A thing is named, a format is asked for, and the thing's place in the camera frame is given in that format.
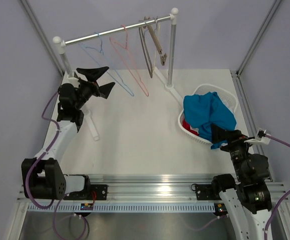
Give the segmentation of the pink wire hanger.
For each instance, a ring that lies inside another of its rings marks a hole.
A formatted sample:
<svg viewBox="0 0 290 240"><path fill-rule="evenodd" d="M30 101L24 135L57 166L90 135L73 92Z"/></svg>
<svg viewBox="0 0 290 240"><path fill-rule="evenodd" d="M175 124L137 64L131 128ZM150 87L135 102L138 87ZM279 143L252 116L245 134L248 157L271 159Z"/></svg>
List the pink wire hanger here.
<svg viewBox="0 0 290 240"><path fill-rule="evenodd" d="M123 62L124 66L129 71L132 78L135 80L141 91L146 97L149 97L149 91L146 84L142 81L139 74L136 62L129 50L128 45L128 31L125 25L121 25L125 33L124 43L117 41L114 37L109 37L110 44L115 50L116 54L119 56L120 60Z"/></svg>

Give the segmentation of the grey plastic hanger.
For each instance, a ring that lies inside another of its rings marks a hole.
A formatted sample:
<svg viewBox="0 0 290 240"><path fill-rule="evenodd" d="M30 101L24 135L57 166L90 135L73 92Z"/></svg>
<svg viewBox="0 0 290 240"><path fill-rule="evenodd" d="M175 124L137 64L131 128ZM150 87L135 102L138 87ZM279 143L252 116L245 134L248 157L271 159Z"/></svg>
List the grey plastic hanger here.
<svg viewBox="0 0 290 240"><path fill-rule="evenodd" d="M146 21L147 21L146 18L141 20L141 22L143 22L145 24L145 26L138 28L138 32L139 32L139 36L140 36L140 42L141 42L142 51L143 51L144 59L146 62L147 70L148 70L150 78L152 79L153 78L153 65L152 65L149 50L148 50L148 47L146 44L145 31L144 31L144 29L149 30L149 25L146 23Z"/></svg>

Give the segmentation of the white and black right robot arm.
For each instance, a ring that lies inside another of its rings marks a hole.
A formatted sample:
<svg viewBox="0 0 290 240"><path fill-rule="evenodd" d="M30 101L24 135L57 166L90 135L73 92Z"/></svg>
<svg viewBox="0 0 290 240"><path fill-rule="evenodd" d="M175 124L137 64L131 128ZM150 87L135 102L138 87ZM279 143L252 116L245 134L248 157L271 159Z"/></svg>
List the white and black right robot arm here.
<svg viewBox="0 0 290 240"><path fill-rule="evenodd" d="M248 137L239 130L225 130L212 124L212 143L226 141L220 147L230 154L236 177L231 174L213 178L211 193L221 199L238 240L271 240L272 231L266 226L271 216L270 191L265 183L269 178L268 158L258 153L249 153L255 144L269 143L265 131L259 129L255 137Z"/></svg>

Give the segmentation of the red t shirt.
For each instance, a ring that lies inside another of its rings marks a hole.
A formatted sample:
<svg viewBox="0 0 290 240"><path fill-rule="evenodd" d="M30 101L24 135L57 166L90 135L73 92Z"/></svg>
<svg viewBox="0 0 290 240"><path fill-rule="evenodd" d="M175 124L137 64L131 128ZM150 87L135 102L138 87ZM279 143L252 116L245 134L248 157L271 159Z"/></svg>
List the red t shirt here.
<svg viewBox="0 0 290 240"><path fill-rule="evenodd" d="M199 129L193 128L185 119L182 121L182 126L186 131L194 134L195 136L199 136Z"/></svg>

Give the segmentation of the light blue wire hanger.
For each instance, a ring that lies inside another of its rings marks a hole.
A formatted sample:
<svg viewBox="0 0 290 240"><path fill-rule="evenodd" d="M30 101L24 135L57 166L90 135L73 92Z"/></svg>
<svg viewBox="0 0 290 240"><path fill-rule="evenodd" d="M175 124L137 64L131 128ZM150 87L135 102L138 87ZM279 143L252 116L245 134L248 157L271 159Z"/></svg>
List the light blue wire hanger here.
<svg viewBox="0 0 290 240"><path fill-rule="evenodd" d="M87 45L85 43L79 43L79 47L100 67L100 60L96 60L95 57L91 54L91 51L96 52L99 56L100 59L102 60L102 63L106 63L107 66L110 69L110 72L108 71L107 74L117 83L121 88L123 88L130 96L134 97L133 91L129 88L129 86L124 82L123 78L121 75L118 73L116 70L114 64L112 61L105 55L104 49L103 49L103 39L100 36L98 32L94 32L100 39L100 47L92 47L90 45Z"/></svg>

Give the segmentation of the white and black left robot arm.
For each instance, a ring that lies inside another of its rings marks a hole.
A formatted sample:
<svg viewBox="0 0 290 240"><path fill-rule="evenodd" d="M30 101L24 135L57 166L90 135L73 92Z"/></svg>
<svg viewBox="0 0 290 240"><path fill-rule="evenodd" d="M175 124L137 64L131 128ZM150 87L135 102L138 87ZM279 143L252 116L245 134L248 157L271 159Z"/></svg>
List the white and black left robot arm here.
<svg viewBox="0 0 290 240"><path fill-rule="evenodd" d="M65 175L60 167L70 142L79 132L84 113L82 107L91 97L107 99L115 86L114 82L99 85L97 80L109 67L77 68L77 82L64 83L57 91L57 119L55 135L33 158L26 158L21 165L24 193L31 201L37 199L60 200L68 194L75 193L85 200L91 196L92 187L85 175Z"/></svg>

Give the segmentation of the white t shirt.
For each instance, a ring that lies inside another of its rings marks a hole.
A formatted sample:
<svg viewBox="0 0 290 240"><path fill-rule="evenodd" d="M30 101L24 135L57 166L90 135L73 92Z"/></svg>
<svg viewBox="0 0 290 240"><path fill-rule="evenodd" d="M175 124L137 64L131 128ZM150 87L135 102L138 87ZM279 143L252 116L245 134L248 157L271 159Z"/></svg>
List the white t shirt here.
<svg viewBox="0 0 290 240"><path fill-rule="evenodd" d="M232 105L231 102L226 99L223 99L222 102L232 113L234 113L234 105Z"/></svg>

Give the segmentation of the blue t shirt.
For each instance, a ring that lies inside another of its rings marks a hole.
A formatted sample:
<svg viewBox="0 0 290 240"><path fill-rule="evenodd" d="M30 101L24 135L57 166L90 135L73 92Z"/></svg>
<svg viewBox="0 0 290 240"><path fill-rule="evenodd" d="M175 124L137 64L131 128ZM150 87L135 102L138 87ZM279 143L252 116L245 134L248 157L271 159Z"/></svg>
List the blue t shirt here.
<svg viewBox="0 0 290 240"><path fill-rule="evenodd" d="M198 128L201 138L211 141L211 124L233 131L236 127L234 114L223 104L216 92L204 95L187 95L183 100L185 120Z"/></svg>

